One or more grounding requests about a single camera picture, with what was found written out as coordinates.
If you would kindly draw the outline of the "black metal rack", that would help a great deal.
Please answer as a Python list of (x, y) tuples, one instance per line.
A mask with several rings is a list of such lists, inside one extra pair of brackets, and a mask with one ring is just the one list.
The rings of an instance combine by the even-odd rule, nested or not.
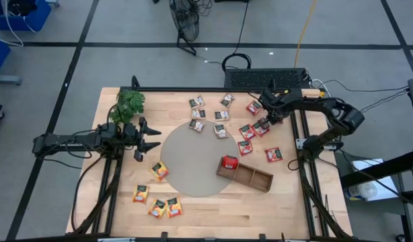
[[(413, 108), (413, 79), (408, 80), (408, 96)], [(344, 188), (349, 188), (366, 182), (380, 182), (381, 178), (405, 171), (410, 171), (413, 178), (413, 151), (345, 175), (342, 177), (342, 185)], [(404, 206), (404, 213), (401, 215), (404, 233), (398, 236), (397, 242), (413, 242), (413, 230), (408, 210), (409, 205), (413, 205), (413, 190), (400, 192), (397, 196)]]

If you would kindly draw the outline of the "black computer case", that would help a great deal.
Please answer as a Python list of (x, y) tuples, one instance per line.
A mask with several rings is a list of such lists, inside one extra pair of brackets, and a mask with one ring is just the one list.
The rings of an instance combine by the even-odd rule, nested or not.
[(229, 69), (225, 71), (225, 87), (263, 89), (274, 81), (276, 89), (309, 88), (311, 77), (305, 68)]

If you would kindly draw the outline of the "grey metal bar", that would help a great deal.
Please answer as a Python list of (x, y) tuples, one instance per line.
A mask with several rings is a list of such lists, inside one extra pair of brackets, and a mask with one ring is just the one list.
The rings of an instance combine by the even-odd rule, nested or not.
[(0, 84), (21, 85), (22, 78), (15, 75), (0, 75)]

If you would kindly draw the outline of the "wooden three-compartment tray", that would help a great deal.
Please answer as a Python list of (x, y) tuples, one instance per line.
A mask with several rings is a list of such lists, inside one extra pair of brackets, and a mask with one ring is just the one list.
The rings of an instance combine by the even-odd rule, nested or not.
[(238, 163), (236, 169), (226, 169), (221, 165), (221, 160), (219, 162), (216, 174), (264, 193), (270, 191), (274, 177), (273, 174), (240, 162)]

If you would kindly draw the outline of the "green plant in white pot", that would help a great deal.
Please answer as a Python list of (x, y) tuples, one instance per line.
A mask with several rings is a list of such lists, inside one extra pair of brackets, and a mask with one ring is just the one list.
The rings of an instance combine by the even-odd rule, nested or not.
[(116, 104), (110, 108), (110, 119), (115, 124), (130, 123), (135, 114), (144, 112), (145, 96), (139, 91), (123, 90), (117, 95)]

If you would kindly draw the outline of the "round grey mat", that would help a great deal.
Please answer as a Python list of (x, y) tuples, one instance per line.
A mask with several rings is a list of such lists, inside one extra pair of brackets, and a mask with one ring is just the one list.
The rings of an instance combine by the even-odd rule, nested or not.
[(232, 136), (219, 138), (213, 122), (206, 121), (201, 132), (186, 122), (170, 132), (161, 145), (160, 161), (169, 169), (167, 182), (179, 193), (192, 197), (218, 194), (231, 183), (216, 174), (221, 157), (239, 157)]

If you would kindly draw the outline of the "white paper sheet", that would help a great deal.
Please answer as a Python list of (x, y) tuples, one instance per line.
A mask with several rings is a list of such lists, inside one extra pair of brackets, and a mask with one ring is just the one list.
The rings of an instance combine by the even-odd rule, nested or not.
[[(368, 167), (378, 165), (380, 163), (383, 163), (383, 159), (374, 159), (374, 160), (360, 160), (360, 161), (353, 161), (353, 170), (358, 171), (358, 170), (363, 170)], [(372, 202), (376, 200), (385, 200), (385, 199), (390, 199), (390, 198), (397, 198), (398, 196), (395, 194), (398, 192), (392, 178), (390, 176), (381, 178), (377, 181), (368, 181), (372, 182), (378, 190), (378, 193), (376, 197), (366, 201), (366, 202)]]

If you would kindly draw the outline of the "red strawberry tea packet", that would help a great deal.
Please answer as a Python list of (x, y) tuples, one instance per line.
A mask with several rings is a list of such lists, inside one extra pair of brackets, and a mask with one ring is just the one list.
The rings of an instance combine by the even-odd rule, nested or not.
[(278, 147), (271, 148), (271, 149), (266, 149), (265, 153), (266, 153), (267, 161), (269, 163), (283, 160), (283, 156), (282, 156), (281, 151)]
[(246, 110), (250, 112), (253, 116), (256, 116), (262, 110), (262, 106), (257, 101), (252, 101), (246, 107)]
[(246, 124), (239, 129), (240, 134), (244, 140), (249, 141), (256, 136), (256, 133), (250, 124)]
[(249, 140), (240, 141), (237, 145), (241, 156), (247, 155), (253, 151), (253, 146)]
[(255, 124), (253, 124), (252, 128), (259, 137), (262, 137), (263, 135), (265, 135), (267, 132), (270, 131), (269, 128), (263, 128), (259, 122), (256, 122)]
[(221, 159), (221, 165), (226, 169), (236, 169), (238, 163), (239, 159), (230, 155), (224, 155)]

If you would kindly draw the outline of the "black table frame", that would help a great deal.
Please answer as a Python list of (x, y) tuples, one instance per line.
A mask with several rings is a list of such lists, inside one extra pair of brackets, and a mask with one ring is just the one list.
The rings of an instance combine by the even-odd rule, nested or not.
[[(214, 110), (221, 109), (218, 100), (227, 90), (220, 87), (175, 87), (177, 91), (158, 91), (160, 88), (147, 87), (139, 90), (147, 98), (145, 116), (152, 129), (159, 130), (162, 135), (150, 136), (148, 142), (162, 142), (144, 155), (143, 162), (133, 158), (133, 151), (125, 151), (122, 172), (115, 196), (114, 212), (110, 215), (110, 235), (115, 237), (159, 237), (162, 232), (168, 238), (218, 238), (218, 239), (259, 239), (265, 234), (267, 239), (279, 239), (283, 232), (286, 239), (308, 239), (309, 229), (301, 178), (298, 171), (287, 167), (290, 160), (296, 159), (295, 138), (293, 136), (291, 118), (276, 124), (262, 138), (254, 138), (254, 152), (242, 158), (242, 163), (266, 170), (274, 175), (271, 190), (262, 193), (255, 189), (231, 182), (216, 195), (195, 198), (178, 194), (169, 179), (158, 181), (148, 169), (161, 160), (160, 149), (165, 138), (179, 125), (188, 122), (188, 100), (199, 95), (206, 100), (207, 117)], [(259, 119), (253, 117), (245, 107), (253, 100), (246, 90), (228, 91), (236, 97), (231, 105), (231, 119), (228, 125), (230, 134), (240, 140), (238, 128)], [(279, 147), (283, 153), (283, 161), (268, 163), (264, 149)], [(87, 218), (98, 201), (100, 184), (104, 171), (105, 159), (94, 165), (83, 177), (78, 189), (77, 203), (74, 211), (75, 228)], [(316, 159), (316, 173), (310, 172), (310, 164), (305, 164), (305, 171), (310, 185), (311, 176), (319, 180), (322, 200), (325, 204), (328, 195), (330, 216), (350, 237), (352, 229), (342, 193), (338, 170)], [(138, 183), (150, 187), (146, 204), (132, 202), (132, 192)], [(182, 202), (183, 215), (175, 218), (161, 219), (147, 215), (153, 199), (165, 199), (179, 196)]]

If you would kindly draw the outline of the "dark green tea packet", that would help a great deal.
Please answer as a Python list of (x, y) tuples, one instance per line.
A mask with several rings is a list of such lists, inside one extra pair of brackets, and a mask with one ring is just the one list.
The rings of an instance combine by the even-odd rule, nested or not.
[(220, 104), (222, 104), (224, 107), (229, 108), (232, 102), (234, 101), (234, 97), (227, 92), (219, 101)]

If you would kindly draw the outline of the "orange tea packet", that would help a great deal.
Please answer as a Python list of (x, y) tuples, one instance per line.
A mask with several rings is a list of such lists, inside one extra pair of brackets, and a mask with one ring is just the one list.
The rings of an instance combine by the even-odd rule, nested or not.
[(162, 161), (159, 161), (158, 163), (156, 163), (151, 168), (151, 172), (153, 173), (155, 178), (159, 181), (162, 181), (169, 174), (168, 168), (166, 167), (165, 163), (163, 163)]
[(133, 193), (133, 202), (146, 203), (149, 194), (149, 186), (137, 185)]
[(159, 199), (154, 199), (152, 205), (148, 210), (148, 215), (160, 219), (166, 210), (166, 202)]
[(171, 198), (167, 200), (166, 205), (167, 205), (168, 218), (173, 218), (175, 216), (183, 214), (182, 205), (181, 205), (179, 197), (175, 197), (175, 198)]

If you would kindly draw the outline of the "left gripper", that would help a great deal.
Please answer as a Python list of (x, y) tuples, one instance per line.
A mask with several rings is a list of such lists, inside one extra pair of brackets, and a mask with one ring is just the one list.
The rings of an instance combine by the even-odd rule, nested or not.
[(143, 161), (143, 153), (146, 153), (161, 144), (160, 142), (146, 143), (144, 134), (160, 135), (161, 132), (149, 128), (144, 117), (139, 118), (138, 127), (136, 127), (133, 123), (124, 125), (124, 143), (125, 145), (136, 147), (134, 158), (138, 162)]

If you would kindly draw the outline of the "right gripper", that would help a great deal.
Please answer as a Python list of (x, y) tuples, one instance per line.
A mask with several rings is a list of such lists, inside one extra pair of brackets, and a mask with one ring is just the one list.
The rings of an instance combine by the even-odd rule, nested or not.
[(261, 127), (265, 130), (270, 128), (271, 124), (276, 124), (282, 122), (283, 119), (287, 118), (292, 110), (287, 107), (291, 101), (291, 92), (286, 90), (280, 95), (275, 95), (270, 90), (263, 90), (260, 94), (260, 103), (262, 107), (267, 111), (265, 118), (261, 118), (258, 122), (261, 124)]

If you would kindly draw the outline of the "black floor fan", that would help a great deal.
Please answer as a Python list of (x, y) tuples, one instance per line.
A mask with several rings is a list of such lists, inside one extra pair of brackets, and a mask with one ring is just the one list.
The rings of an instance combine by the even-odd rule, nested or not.
[(196, 56), (196, 50), (191, 42), (199, 35), (197, 4), (194, 0), (170, 0), (170, 11), (178, 32), (176, 46)]

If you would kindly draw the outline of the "large blue bin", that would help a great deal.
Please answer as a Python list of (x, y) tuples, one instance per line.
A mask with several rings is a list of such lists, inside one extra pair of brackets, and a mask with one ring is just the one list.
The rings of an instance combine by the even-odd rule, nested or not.
[(0, 30), (38, 32), (50, 13), (46, 0), (0, 0)]

